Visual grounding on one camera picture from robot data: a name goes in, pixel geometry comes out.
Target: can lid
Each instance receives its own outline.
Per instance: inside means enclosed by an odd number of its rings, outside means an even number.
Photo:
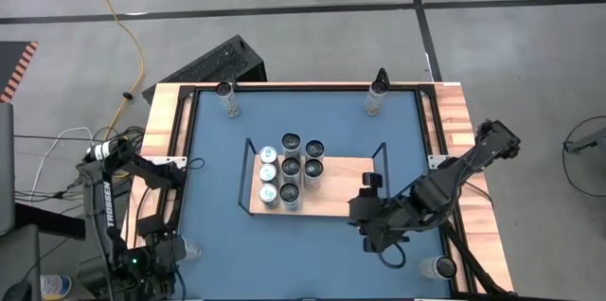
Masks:
[[[258,192],[258,197],[264,203],[273,202],[277,197],[277,188],[271,184],[265,184]]]
[[[287,175],[297,174],[301,170],[301,164],[295,158],[288,158],[282,162],[282,172]]]
[[[305,146],[305,152],[311,158],[318,158],[324,154],[324,144],[318,140],[312,140]]]
[[[295,184],[284,184],[280,188],[280,198],[284,202],[294,202],[299,198],[299,188]]]
[[[436,262],[436,270],[444,278],[455,277],[456,263],[450,257],[440,257]]]
[[[370,89],[377,94],[384,94],[387,92],[387,85],[385,82],[374,81],[370,84]]]
[[[324,165],[319,161],[312,159],[305,163],[305,174],[310,177],[319,177],[324,171]]]
[[[231,85],[227,82],[221,82],[215,87],[215,93],[220,97],[226,97],[231,92]]]
[[[258,170],[258,177],[263,182],[270,182],[276,178],[277,171],[276,167],[272,164],[263,164],[261,168]]]
[[[271,146],[265,146],[258,153],[258,156],[261,158],[261,163],[272,164],[277,159],[277,151]]]
[[[288,150],[294,150],[301,145],[301,138],[293,133],[286,133],[282,136],[282,146]]]

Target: white cable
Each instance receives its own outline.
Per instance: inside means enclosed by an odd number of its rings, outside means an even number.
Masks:
[[[74,131],[87,131],[88,135],[90,136],[90,139],[91,139],[91,147],[94,146],[94,144],[93,144],[93,133],[91,132],[91,130],[88,129],[88,127],[76,127],[76,128],[65,130],[65,131],[59,133],[59,135],[57,136],[57,139],[55,139],[55,142],[50,147],[50,149],[48,149],[48,151],[46,152],[45,156],[42,158],[42,161],[40,162],[40,166],[38,167],[38,172],[36,172],[36,179],[34,180],[34,185],[31,188],[31,196],[29,196],[29,204],[30,205],[32,205],[32,206],[34,205],[32,199],[34,198],[34,193],[36,192],[36,187],[38,186],[38,181],[40,180],[40,174],[42,173],[42,167],[45,165],[46,158],[55,149],[55,146],[57,146],[57,143],[59,143],[59,140],[61,140],[61,137],[65,133],[70,133],[70,132],[74,132]]]

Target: blue table surface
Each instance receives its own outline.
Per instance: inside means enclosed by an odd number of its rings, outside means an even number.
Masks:
[[[407,264],[389,269],[365,253],[347,219],[256,215],[238,206],[246,138],[257,151],[281,151],[284,133],[322,141],[328,156],[370,157],[387,144],[392,194],[427,169],[412,92],[389,92],[381,112],[367,116],[365,92],[237,93],[241,114],[227,117],[213,92],[200,93],[180,233],[200,243],[198,261],[181,272],[187,297],[293,299],[446,297],[447,281],[419,274],[419,262],[443,255],[437,230],[408,234]],[[385,258],[397,262],[393,248]],[[180,297],[179,288],[174,297]]]

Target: concrete floor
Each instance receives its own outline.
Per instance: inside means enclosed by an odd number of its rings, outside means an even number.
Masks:
[[[112,0],[118,12],[236,9],[412,0]],[[473,0],[423,0],[450,2]],[[1,17],[108,13],[102,0],[0,0]],[[461,81],[475,124],[503,120],[523,140],[520,156],[487,171],[511,277],[523,295],[597,300],[606,294],[604,202],[573,190],[561,171],[561,142],[584,118],[603,113],[604,5],[427,10],[441,74]],[[130,21],[146,56],[142,87],[239,33],[265,60],[270,80],[429,80],[413,10]],[[17,133],[95,131],[111,119],[138,72],[134,46],[114,23],[0,26],[0,40],[40,47],[13,103]],[[129,105],[118,128],[145,126],[149,107]],[[596,122],[579,131],[606,126]],[[44,140],[16,140],[17,188],[33,183]],[[61,142],[38,189],[71,183],[85,143]],[[571,159],[586,189],[604,190],[597,154]],[[43,203],[62,211],[77,203]],[[71,215],[78,215],[74,210]],[[58,239],[44,237],[43,251]],[[68,241],[44,271],[73,274]]]

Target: yellow cable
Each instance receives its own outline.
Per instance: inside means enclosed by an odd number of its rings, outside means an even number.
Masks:
[[[141,83],[141,80],[145,76],[145,74],[144,74],[144,71],[145,71],[145,59],[143,58],[143,50],[141,50],[141,46],[139,45],[139,42],[136,40],[136,38],[134,37],[134,35],[132,34],[132,32],[127,27],[125,27],[122,24],[122,22],[120,22],[120,20],[117,18],[116,11],[114,10],[114,6],[112,6],[112,3],[110,2],[110,0],[105,0],[105,3],[107,4],[107,6],[112,11],[112,14],[114,15],[114,20],[116,21],[116,23],[121,28],[123,28],[124,31],[126,31],[126,33],[129,34],[129,36],[131,36],[131,39],[133,40],[134,45],[136,45],[136,50],[139,52],[139,60],[140,60],[140,64],[139,64],[139,77],[136,79],[136,81],[134,82],[134,84],[131,87],[131,89],[129,89],[129,93],[132,94],[133,91],[134,91],[134,89],[136,89],[136,87],[139,85],[139,83]],[[110,125],[109,125],[109,127],[107,129],[107,132],[105,133],[105,136],[103,137],[103,140],[106,140],[107,137],[110,135],[110,131],[112,130],[112,128],[116,124],[117,119],[120,116],[120,113],[122,113],[122,109],[124,109],[124,105],[126,104],[126,101],[128,101],[128,99],[126,99],[124,97],[122,99],[122,103],[120,103],[120,106],[117,108],[117,111],[114,114],[114,118],[112,119],[112,122],[110,123]]]

